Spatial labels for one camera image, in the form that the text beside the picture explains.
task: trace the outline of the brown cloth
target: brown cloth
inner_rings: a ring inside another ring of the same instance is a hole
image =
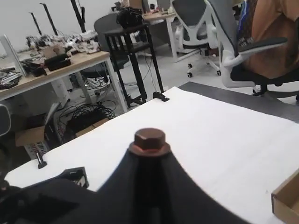
[[[251,56],[243,66],[267,78],[299,67],[298,18],[299,0],[247,0],[240,17],[239,45],[273,37],[286,37],[288,42]]]

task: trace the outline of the black clamp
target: black clamp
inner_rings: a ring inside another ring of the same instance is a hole
[[[37,161],[38,161],[38,166],[37,167],[39,169],[42,169],[47,165],[47,162],[45,162],[43,160],[43,156],[39,152],[36,153],[36,158],[37,158]]]
[[[169,98],[167,98],[166,96],[164,96],[162,93],[160,92],[154,92],[153,93],[153,98],[154,99],[160,99],[162,100],[163,102],[166,102],[169,100]]]

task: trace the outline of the black fabric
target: black fabric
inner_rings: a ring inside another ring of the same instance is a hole
[[[239,51],[239,53],[242,53],[244,51],[255,49],[255,48],[261,48],[261,47],[271,46],[271,45],[275,45],[275,44],[286,43],[287,41],[288,41],[288,39],[284,38],[284,37],[270,38],[267,40],[248,44],[244,47],[239,46],[238,51]]]
[[[299,68],[295,69],[284,76],[269,79],[257,73],[246,70],[241,64],[234,67],[231,72],[231,79],[236,82],[251,81],[256,85],[277,85],[281,86],[283,83],[291,83],[299,81]]]
[[[127,151],[93,199],[55,224],[246,224],[200,189],[172,153]]]

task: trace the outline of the desk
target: desk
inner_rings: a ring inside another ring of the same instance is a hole
[[[170,13],[170,14],[164,14],[162,15],[161,13],[154,13],[154,14],[148,14],[144,15],[144,19],[149,21],[149,22],[155,22],[159,20],[165,20],[167,24],[167,29],[168,29],[168,35],[169,35],[169,40],[170,40],[170,46],[171,46],[171,51],[172,51],[172,57],[174,62],[179,62],[191,55],[194,55],[199,52],[199,50],[192,50],[190,53],[185,54],[184,56],[178,57],[177,54],[177,46],[175,43],[175,36],[172,31],[171,23],[173,22],[174,18],[176,17],[176,13]]]
[[[95,66],[96,64],[99,64],[101,62],[107,63],[108,72],[112,80],[112,85],[114,87],[117,100],[120,103],[123,111],[127,112],[127,107],[123,100],[121,90],[117,82],[117,77],[112,67],[110,54],[109,52],[105,52],[105,51],[98,52],[91,55],[88,55],[86,53],[76,54],[71,57],[70,66],[55,71],[49,71],[48,69],[46,69],[47,72],[46,76],[34,77],[33,75],[29,75],[27,77],[22,77],[22,79],[19,81],[19,84],[17,86],[7,90],[0,90],[0,101],[75,73],[76,78],[83,90],[87,102],[91,103],[89,93],[85,88],[85,83],[82,79],[80,71]]]
[[[149,101],[48,152],[43,169],[30,161],[6,179],[25,187],[84,166],[89,189],[96,191],[136,130],[151,126],[165,131],[179,163],[212,198],[253,224],[281,224],[271,211],[271,192],[298,169],[299,125],[292,121],[299,123],[299,108],[195,83],[181,89],[199,95],[170,89],[165,92],[169,101]],[[282,136],[287,131],[291,134]]]

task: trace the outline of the chair armrest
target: chair armrest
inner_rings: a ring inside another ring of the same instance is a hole
[[[270,38],[264,41],[258,41],[252,44],[249,44],[245,47],[239,47],[239,55],[233,59],[226,58],[222,63],[224,67],[235,67],[245,60],[247,60],[250,56],[255,55],[259,52],[276,48],[284,45],[287,42],[287,38],[278,37],[278,38]]]
[[[279,37],[279,38],[270,38],[264,41],[258,41],[252,44],[248,44],[245,47],[239,47],[239,54],[240,55],[247,55],[247,54],[256,54],[258,52],[276,48],[283,44],[285,44],[288,41],[287,38]]]

